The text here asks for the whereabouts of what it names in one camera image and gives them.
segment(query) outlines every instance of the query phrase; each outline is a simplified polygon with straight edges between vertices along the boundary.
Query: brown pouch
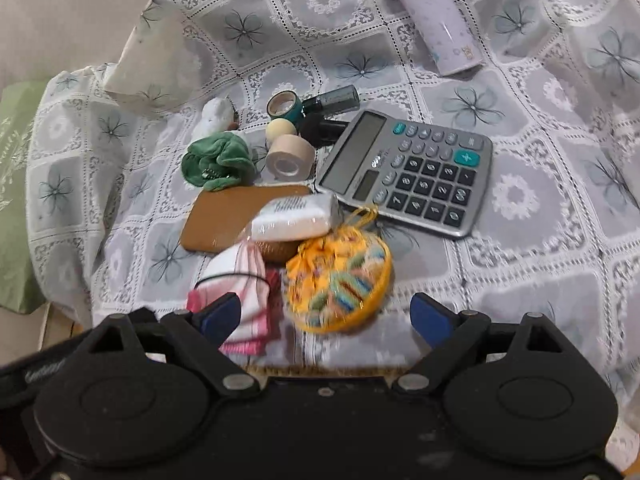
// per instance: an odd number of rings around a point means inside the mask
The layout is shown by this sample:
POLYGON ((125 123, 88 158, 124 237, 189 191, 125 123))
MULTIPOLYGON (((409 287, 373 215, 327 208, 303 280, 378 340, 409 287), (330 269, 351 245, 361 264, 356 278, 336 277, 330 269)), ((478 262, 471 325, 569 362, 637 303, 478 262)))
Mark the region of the brown pouch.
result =
MULTIPOLYGON (((260 209, 274 198, 307 195, 307 186, 229 187, 221 191, 201 191, 180 235, 180 245, 188 251, 221 253, 238 242, 238 235, 260 209)), ((299 241, 258 242, 265 262, 284 264, 296 255, 299 241)))

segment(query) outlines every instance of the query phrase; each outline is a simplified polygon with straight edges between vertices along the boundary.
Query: calculator button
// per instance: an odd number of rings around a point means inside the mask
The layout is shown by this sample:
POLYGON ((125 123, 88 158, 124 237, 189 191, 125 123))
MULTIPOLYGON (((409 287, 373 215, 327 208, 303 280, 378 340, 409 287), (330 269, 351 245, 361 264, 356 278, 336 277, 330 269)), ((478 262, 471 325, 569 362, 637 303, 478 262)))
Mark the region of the calculator button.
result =
POLYGON ((399 168, 400 166, 402 166, 403 162, 404 162, 404 155, 396 155, 394 157, 394 160, 391 161, 391 167, 399 168))
POLYGON ((462 224, 462 219, 464 217, 465 212, 462 211, 462 209, 450 207, 449 209, 447 209, 447 214, 444 217, 444 223, 452 227, 460 227, 460 224, 462 224))
POLYGON ((427 146, 427 149, 424 150, 424 154, 433 158, 438 154, 438 146, 430 144, 429 146, 427 146))
POLYGON ((449 200, 449 195, 451 194, 452 189, 453 186, 451 184, 438 182, 436 184, 436 189, 433 190, 433 197, 440 200, 449 200))
POLYGON ((403 140, 398 146, 398 150, 401 152, 407 151, 411 147, 411 141, 409 139, 403 140))
POLYGON ((420 155, 422 153, 422 150, 424 149, 424 142, 418 142, 414 148, 411 150, 412 153, 415 153, 415 155, 420 155))
POLYGON ((476 152, 479 152, 480 150, 482 150, 484 139, 474 134, 465 134, 460 135, 459 144, 462 148, 468 148, 470 150, 476 150, 476 152))
POLYGON ((476 179, 476 172, 474 170, 468 170, 467 168, 461 168, 458 175, 458 183, 463 186, 472 186, 476 179))
POLYGON ((453 192, 453 196, 451 197, 451 201, 454 204, 466 205, 469 202, 469 197, 471 196, 471 190, 465 189, 463 187, 457 187, 453 192))
POLYGON ((404 170, 417 172, 418 170, 420 170, 421 165, 422 165, 422 159, 419 156, 410 156, 409 160, 404 165, 404 170))
POLYGON ((468 152, 467 150, 457 150, 453 161, 462 166, 474 168, 480 163, 480 155, 475 152, 468 152))
POLYGON ((389 192, 385 189, 382 188, 380 189, 374 196, 373 196, 373 203, 374 204, 382 204, 384 203, 384 201, 386 200, 386 196, 389 194, 389 192))
POLYGON ((404 193, 392 193, 389 202, 386 203, 386 206, 389 209, 395 209, 396 211, 401 211, 404 207, 404 203, 406 202, 407 195, 404 193))
POLYGON ((440 150, 440 158, 441 160, 449 160, 453 155, 453 150, 447 146, 444 150, 440 150))
POLYGON ((424 217, 439 222, 444 214, 444 204, 440 202, 434 202, 433 200, 429 202, 427 206, 427 211, 424 212, 424 217))
POLYGON ((414 193, 428 196, 433 187, 433 180, 430 178, 421 178, 418 180, 418 184, 415 185, 414 193))
POLYGON ((396 175, 397 173, 394 170, 389 171, 389 173, 387 173, 382 179, 382 184, 385 186, 391 186, 391 184, 396 180, 396 175))
POLYGON ((402 175, 400 175, 396 187, 398 189, 404 189, 405 191, 411 191, 411 188, 414 186, 415 179, 415 175, 403 173, 402 175))
POLYGON ((426 203, 427 201, 425 199, 412 196, 409 199, 409 203, 406 205, 406 209, 404 210, 404 212, 409 215, 420 216, 426 203))
POLYGON ((458 167, 452 166, 450 164, 445 164, 442 167, 442 171, 440 172, 440 178, 442 180, 450 180, 453 182, 456 179, 456 174, 458 173, 458 167))
POLYGON ((424 168, 422 168, 423 175, 436 176, 438 174, 438 169, 440 168, 440 163, 435 162, 434 160, 427 160, 424 163, 424 168))

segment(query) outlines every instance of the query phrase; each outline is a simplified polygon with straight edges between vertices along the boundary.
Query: green fabric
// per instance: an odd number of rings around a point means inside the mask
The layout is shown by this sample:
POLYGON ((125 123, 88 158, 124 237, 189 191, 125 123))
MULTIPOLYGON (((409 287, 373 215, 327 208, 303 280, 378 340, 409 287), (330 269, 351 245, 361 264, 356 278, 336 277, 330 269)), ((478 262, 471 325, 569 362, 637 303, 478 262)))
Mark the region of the green fabric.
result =
POLYGON ((192 142, 182 158, 181 167, 187 182, 207 191, 237 186, 255 175, 249 147, 232 132, 213 134, 192 142))
POLYGON ((46 85, 16 83, 0 101, 0 306, 23 314, 45 301, 29 254, 24 179, 33 117, 46 85))

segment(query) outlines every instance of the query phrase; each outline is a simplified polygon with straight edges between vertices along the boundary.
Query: screw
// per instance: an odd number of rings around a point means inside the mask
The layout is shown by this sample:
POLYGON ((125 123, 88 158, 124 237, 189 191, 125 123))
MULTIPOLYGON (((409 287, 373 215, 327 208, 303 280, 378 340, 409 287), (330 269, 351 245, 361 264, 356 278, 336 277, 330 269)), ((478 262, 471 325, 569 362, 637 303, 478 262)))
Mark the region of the screw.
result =
POLYGON ((246 390, 254 385, 254 378, 247 374, 231 374, 222 379, 227 390, 246 390))
POLYGON ((318 395, 321 397, 331 397, 335 392, 331 388, 320 388, 318 390, 318 395))
POLYGON ((398 386, 403 390, 412 392, 414 390, 422 390, 429 386, 429 380, 420 374, 405 374, 398 379, 398 386))

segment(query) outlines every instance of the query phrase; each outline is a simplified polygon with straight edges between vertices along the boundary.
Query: gray calculator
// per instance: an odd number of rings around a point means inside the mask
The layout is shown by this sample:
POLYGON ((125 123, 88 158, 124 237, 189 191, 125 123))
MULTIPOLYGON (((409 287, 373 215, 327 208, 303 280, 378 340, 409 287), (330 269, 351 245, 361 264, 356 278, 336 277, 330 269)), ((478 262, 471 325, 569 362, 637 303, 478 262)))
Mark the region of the gray calculator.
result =
POLYGON ((486 190, 493 145, 482 135, 363 110, 316 173, 316 188, 352 207, 434 234, 471 232, 486 190))

